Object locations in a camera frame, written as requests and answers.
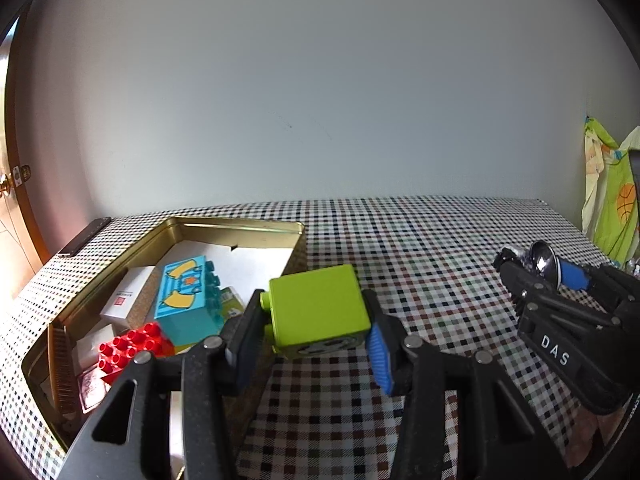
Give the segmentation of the brass door knob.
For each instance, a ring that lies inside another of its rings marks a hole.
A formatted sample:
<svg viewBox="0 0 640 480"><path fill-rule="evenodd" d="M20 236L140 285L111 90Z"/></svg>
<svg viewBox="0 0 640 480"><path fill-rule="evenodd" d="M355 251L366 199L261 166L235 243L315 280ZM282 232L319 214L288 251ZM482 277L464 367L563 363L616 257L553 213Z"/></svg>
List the brass door knob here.
<svg viewBox="0 0 640 480"><path fill-rule="evenodd" d="M4 196L11 194L13 188L12 179L8 174L0 176L0 193Z"/></svg>

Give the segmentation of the white box red logo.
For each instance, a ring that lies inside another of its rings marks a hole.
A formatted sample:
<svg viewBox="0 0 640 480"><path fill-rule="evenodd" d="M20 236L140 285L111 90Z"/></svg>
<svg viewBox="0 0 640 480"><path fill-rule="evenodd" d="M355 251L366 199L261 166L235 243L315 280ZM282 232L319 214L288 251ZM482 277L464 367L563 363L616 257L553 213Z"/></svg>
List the white box red logo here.
<svg viewBox="0 0 640 480"><path fill-rule="evenodd" d="M100 312L107 323L126 330L136 330L145 324L157 289L160 271L155 266L129 269Z"/></svg>

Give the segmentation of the white rectangular box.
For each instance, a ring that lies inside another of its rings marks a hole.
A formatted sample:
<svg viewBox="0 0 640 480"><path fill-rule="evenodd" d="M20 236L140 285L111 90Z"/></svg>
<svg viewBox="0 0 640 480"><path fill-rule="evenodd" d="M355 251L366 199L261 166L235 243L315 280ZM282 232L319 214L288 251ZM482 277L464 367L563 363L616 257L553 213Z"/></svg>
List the white rectangular box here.
<svg viewBox="0 0 640 480"><path fill-rule="evenodd" d="M101 324L96 330L79 339L72 349L75 375L80 375L96 365L100 355L100 344L111 341L115 335L112 324Z"/></svg>

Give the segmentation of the green cube toy block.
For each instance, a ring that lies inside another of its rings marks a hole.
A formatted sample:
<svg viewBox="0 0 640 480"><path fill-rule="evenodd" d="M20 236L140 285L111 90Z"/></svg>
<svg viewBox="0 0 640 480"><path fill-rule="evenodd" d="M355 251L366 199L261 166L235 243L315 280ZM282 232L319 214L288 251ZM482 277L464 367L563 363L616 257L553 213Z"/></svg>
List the green cube toy block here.
<svg viewBox="0 0 640 480"><path fill-rule="evenodd" d="M371 328L350 264L274 278L260 306L272 350L289 360L357 347Z"/></svg>

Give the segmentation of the checkered tablecloth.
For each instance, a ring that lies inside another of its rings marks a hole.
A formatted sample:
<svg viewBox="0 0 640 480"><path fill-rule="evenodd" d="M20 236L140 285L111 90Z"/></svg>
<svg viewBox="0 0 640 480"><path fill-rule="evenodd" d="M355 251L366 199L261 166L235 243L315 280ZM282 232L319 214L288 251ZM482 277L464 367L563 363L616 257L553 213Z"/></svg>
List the checkered tablecloth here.
<svg viewBox="0 0 640 480"><path fill-rule="evenodd" d="M509 296L492 267L506 245L546 240L563 257L603 255L542 200L394 197L202 207L202 217L303 223L311 268L349 263L390 314L440 348L487 349L534 408L554 442L578 427L577 400L518 339ZM76 257L51 259L1 313L1 431L27 470L56 477L64 450L22 372L27 351L93 278L166 219L163 211L115 219ZM277 360L238 456L247 479L384 479L401 400L374 384L366 354Z"/></svg>

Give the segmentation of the black round shiny object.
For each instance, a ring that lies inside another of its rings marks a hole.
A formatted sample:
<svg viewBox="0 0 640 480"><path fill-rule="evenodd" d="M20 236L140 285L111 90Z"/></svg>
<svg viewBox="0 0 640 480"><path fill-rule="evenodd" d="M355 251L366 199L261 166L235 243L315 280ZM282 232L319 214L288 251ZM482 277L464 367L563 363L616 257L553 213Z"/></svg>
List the black round shiny object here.
<svg viewBox="0 0 640 480"><path fill-rule="evenodd" d="M529 248L506 245L498 251L492 265L499 271L503 263L512 262L522 266L559 289L562 281L560 259L551 245L544 240L536 240Z"/></svg>

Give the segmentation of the dark smartphone on table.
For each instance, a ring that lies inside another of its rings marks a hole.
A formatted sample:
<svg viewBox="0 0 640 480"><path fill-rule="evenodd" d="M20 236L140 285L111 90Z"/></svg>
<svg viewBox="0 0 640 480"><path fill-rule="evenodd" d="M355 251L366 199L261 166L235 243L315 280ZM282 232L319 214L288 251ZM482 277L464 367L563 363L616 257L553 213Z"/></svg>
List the dark smartphone on table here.
<svg viewBox="0 0 640 480"><path fill-rule="evenodd" d="M96 218L89 222L74 238L58 251L60 257L73 257L112 222L111 217Z"/></svg>

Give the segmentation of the cyan toy building block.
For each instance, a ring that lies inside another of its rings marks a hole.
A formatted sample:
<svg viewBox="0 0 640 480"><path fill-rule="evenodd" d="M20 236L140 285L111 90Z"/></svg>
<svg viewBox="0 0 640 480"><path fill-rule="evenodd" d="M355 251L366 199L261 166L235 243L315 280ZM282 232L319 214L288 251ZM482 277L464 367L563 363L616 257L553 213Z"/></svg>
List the cyan toy building block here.
<svg viewBox="0 0 640 480"><path fill-rule="evenodd" d="M175 347L218 335L221 310L220 279L210 260L197 256L163 267L154 320Z"/></svg>

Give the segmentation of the green patterned hanging cloth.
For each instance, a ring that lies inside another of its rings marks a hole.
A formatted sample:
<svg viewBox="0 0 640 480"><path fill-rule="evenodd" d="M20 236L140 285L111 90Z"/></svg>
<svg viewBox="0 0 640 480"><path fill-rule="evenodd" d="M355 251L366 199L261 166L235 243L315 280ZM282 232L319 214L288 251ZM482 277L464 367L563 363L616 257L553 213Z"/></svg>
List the green patterned hanging cloth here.
<svg viewBox="0 0 640 480"><path fill-rule="evenodd" d="M596 118L585 120L582 232L620 266L639 247L639 179L630 161L638 151L638 129L618 143Z"/></svg>

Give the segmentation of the red toy building block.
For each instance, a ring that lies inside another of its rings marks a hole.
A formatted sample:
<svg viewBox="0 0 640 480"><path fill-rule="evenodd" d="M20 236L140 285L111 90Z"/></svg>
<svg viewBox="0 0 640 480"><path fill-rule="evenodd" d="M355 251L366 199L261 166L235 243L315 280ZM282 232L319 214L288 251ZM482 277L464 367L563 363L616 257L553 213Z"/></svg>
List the red toy building block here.
<svg viewBox="0 0 640 480"><path fill-rule="evenodd" d="M166 358L175 354L175 347L165 336L157 322L149 322L136 330L115 336L98 347L98 369L102 380L113 385L120 373L143 351L156 358Z"/></svg>

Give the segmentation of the wooden door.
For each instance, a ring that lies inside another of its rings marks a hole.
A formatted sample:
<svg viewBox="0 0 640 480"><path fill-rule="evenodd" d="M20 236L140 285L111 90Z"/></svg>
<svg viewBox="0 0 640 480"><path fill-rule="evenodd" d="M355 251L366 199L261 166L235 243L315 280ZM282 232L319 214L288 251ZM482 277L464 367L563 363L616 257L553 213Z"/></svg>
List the wooden door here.
<svg viewBox="0 0 640 480"><path fill-rule="evenodd" d="M16 82L22 31L17 18L1 43L1 304L8 306L50 258L30 203L30 167L17 143Z"/></svg>

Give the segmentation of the gold metal tin tray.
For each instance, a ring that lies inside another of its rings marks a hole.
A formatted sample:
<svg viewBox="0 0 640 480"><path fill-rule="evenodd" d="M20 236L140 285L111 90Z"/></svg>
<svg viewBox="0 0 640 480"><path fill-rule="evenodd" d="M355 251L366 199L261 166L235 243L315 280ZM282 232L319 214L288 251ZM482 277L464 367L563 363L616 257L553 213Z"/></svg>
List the gold metal tin tray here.
<svg viewBox="0 0 640 480"><path fill-rule="evenodd" d="M292 256L281 275L305 269L304 228L297 222L172 217L139 237L75 294L62 312L49 324L27 353L23 372L41 414L66 454L82 426L99 407L112 386L102 380L98 363L75 375L72 349L76 342L101 324L100 312L129 269L155 266L184 240L231 248L292 248ZM265 335L252 378L237 396L224 398L234 458L242 448L248 426L270 376L273 354ZM184 478L182 395L175 392L170 401L170 443L172 478Z"/></svg>

